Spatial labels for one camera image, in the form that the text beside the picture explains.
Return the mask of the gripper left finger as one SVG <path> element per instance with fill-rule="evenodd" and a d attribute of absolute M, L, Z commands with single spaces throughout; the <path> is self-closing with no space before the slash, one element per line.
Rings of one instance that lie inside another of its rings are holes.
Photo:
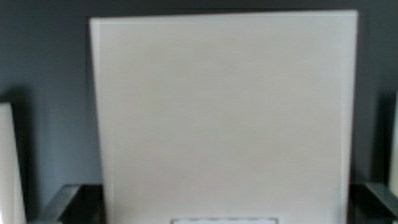
<path fill-rule="evenodd" d="M 106 224 L 103 186 L 64 185 L 32 224 Z"/>

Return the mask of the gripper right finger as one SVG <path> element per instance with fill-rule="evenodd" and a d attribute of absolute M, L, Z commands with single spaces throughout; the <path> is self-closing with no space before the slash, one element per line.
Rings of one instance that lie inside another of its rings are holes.
<path fill-rule="evenodd" d="M 398 197 L 382 183 L 350 185 L 352 224 L 392 224 L 398 221 Z"/>

